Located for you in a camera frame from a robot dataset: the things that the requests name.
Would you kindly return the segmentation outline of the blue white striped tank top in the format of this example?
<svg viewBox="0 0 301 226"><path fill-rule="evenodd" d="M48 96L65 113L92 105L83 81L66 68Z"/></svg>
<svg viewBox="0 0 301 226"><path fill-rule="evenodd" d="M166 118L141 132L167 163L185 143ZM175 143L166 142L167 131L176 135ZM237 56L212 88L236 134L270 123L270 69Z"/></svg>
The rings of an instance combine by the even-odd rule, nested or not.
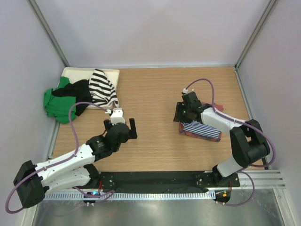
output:
<svg viewBox="0 0 301 226"><path fill-rule="evenodd" d="M191 123L180 122L179 133L192 138L205 139L214 142L219 142L222 137L222 132L220 130L197 121Z"/></svg>

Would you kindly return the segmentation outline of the red tank top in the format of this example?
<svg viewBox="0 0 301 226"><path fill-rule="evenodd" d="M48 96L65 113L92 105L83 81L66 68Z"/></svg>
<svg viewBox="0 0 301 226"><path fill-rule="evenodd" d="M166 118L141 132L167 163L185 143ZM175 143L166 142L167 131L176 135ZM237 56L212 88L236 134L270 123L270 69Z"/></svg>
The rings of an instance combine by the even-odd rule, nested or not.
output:
<svg viewBox="0 0 301 226"><path fill-rule="evenodd" d="M214 127L202 124L197 121L186 123L180 121L183 119L183 113L185 106L183 102L177 102L176 111L173 121L179 122L179 133L193 138L205 139L214 142L219 142L222 137L222 132Z"/></svg>

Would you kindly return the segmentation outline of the green tank top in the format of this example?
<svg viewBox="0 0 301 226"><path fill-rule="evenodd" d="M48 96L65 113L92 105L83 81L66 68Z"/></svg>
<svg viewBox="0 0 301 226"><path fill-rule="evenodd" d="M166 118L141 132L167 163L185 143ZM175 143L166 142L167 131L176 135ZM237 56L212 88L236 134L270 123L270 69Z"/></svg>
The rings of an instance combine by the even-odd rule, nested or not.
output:
<svg viewBox="0 0 301 226"><path fill-rule="evenodd" d="M53 117L61 124L69 123L69 110L76 103L76 97L57 97L52 94L53 91L58 91L70 84L70 80L66 77L61 77L56 89L48 89L44 93L43 107L47 117Z"/></svg>

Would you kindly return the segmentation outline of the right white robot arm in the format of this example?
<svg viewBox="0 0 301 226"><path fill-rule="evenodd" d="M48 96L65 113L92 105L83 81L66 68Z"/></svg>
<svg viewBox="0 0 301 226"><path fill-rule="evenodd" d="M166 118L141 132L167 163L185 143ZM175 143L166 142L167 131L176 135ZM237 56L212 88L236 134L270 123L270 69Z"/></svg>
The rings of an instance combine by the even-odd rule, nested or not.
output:
<svg viewBox="0 0 301 226"><path fill-rule="evenodd" d="M176 105L174 121L199 122L230 137L230 157L213 167L212 181L216 186L225 185L229 177L270 154L270 147L258 121L239 120L211 104L202 104L194 91L182 94L182 102Z"/></svg>

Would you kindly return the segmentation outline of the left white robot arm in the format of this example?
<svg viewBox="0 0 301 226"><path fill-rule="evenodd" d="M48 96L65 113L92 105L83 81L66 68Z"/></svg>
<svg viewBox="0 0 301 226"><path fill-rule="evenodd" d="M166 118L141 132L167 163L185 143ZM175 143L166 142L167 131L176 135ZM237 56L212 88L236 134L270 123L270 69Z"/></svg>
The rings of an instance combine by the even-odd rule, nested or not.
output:
<svg viewBox="0 0 301 226"><path fill-rule="evenodd" d="M76 150L60 157L33 164L24 162L13 184L22 208L27 209L40 203L47 195L72 187L95 188L100 177L94 162L117 152L122 143L137 138L135 120L129 124L105 120L105 135L89 139Z"/></svg>

